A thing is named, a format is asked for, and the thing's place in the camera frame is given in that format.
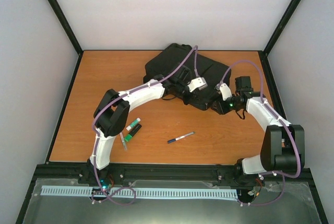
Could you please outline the blue white pen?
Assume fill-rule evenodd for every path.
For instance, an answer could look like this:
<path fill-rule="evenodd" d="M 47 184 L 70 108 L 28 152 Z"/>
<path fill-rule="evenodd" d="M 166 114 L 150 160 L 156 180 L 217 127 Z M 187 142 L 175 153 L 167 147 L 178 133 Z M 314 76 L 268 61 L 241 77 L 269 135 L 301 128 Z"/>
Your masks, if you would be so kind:
<path fill-rule="evenodd" d="M 183 138 L 185 138 L 185 137 L 188 137 L 188 136 L 191 136 L 191 135 L 194 135 L 194 134 L 195 134 L 195 132 L 190 132 L 190 133 L 184 134 L 184 135 L 182 135 L 182 136 L 179 136 L 179 137 L 170 139 L 170 140 L 167 141 L 167 144 L 173 143 L 173 142 L 175 142 L 175 141 L 178 141 L 178 140 L 180 140 L 180 139 L 183 139 Z"/>

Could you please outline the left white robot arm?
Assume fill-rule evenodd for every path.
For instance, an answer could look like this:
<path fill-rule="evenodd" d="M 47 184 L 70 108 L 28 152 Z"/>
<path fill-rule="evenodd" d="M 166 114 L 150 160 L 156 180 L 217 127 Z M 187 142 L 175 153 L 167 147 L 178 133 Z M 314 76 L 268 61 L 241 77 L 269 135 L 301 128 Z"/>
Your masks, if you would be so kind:
<path fill-rule="evenodd" d="M 112 147 L 116 137 L 125 128 L 129 113 L 147 102 L 164 97 L 166 92 L 174 86 L 171 77 L 179 68 L 166 77 L 156 75 L 143 85 L 130 90 L 117 92 L 110 89 L 105 93 L 92 122 L 92 129 L 96 136 L 93 151 L 89 157 L 92 166 L 90 177 L 96 183 L 104 183 L 109 177 L 106 167 L 110 164 Z"/>

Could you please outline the black student backpack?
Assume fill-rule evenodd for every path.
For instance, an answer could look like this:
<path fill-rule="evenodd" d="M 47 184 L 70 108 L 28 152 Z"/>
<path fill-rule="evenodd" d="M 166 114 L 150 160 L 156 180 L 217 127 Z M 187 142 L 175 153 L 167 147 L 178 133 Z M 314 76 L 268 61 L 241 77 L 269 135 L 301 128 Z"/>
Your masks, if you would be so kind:
<path fill-rule="evenodd" d="M 166 77 L 179 66 L 191 49 L 190 45 L 170 44 L 145 65 L 146 75 L 143 77 L 143 82 L 147 82 L 156 75 Z M 216 85 L 220 83 L 221 79 L 224 79 L 224 83 L 229 85 L 231 71 L 227 65 L 203 55 L 198 54 L 196 62 L 194 58 L 195 53 L 192 53 L 177 73 L 171 77 L 174 86 L 165 95 L 174 95 L 175 85 L 187 86 L 192 79 L 196 78 L 194 71 L 196 68 L 198 75 L 206 80 L 208 86 L 202 90 L 196 89 L 198 97 L 195 103 L 190 105 L 205 111 L 212 108 L 214 101 L 221 98 Z"/>

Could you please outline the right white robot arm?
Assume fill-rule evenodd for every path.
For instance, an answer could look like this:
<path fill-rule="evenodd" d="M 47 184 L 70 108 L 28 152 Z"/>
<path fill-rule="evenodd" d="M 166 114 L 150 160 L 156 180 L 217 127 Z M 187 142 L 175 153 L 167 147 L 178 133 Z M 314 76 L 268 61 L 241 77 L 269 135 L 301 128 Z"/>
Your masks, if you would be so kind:
<path fill-rule="evenodd" d="M 269 174 L 298 178 L 305 162 L 304 129 L 284 119 L 269 104 L 262 90 L 254 91 L 250 81 L 248 76 L 236 78 L 235 93 L 226 83 L 219 83 L 216 89 L 221 97 L 213 104 L 219 114 L 241 111 L 241 119 L 251 115 L 264 131 L 260 153 L 239 159 L 234 165 L 234 178 L 242 183 Z"/>

